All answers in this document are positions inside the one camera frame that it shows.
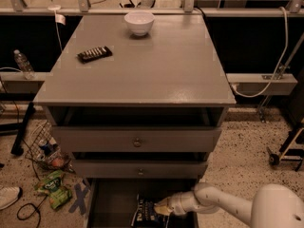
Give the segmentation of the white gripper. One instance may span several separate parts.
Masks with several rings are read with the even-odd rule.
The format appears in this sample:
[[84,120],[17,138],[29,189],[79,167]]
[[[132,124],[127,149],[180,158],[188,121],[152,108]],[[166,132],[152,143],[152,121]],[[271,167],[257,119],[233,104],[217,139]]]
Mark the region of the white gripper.
[[192,210],[193,193],[179,192],[170,198],[165,198],[154,204],[154,210],[157,214],[170,216],[183,216]]

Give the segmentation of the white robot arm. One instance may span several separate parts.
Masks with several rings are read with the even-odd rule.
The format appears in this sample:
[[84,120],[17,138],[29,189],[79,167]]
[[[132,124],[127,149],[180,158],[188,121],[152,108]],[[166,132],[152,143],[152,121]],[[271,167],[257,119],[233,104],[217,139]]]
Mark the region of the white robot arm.
[[212,214],[219,208],[250,228],[304,228],[304,201],[279,184],[263,185],[249,201],[200,182],[192,191],[176,193],[154,205],[155,212],[165,216]]

